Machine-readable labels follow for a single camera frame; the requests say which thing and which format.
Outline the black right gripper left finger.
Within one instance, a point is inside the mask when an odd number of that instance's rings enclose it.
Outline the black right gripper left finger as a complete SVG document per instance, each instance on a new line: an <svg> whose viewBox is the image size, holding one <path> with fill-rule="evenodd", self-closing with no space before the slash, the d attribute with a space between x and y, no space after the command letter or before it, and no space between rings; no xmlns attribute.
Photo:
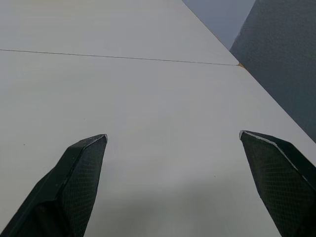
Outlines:
<svg viewBox="0 0 316 237"><path fill-rule="evenodd" d="M96 200L106 134L69 146L32 188L2 237L82 237Z"/></svg>

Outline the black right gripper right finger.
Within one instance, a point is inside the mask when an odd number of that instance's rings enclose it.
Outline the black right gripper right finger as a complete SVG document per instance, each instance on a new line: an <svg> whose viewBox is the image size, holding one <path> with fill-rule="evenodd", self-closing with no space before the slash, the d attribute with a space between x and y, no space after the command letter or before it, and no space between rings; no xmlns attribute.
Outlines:
<svg viewBox="0 0 316 237"><path fill-rule="evenodd" d="M291 143L242 130L257 192L283 237L316 235L316 168Z"/></svg>

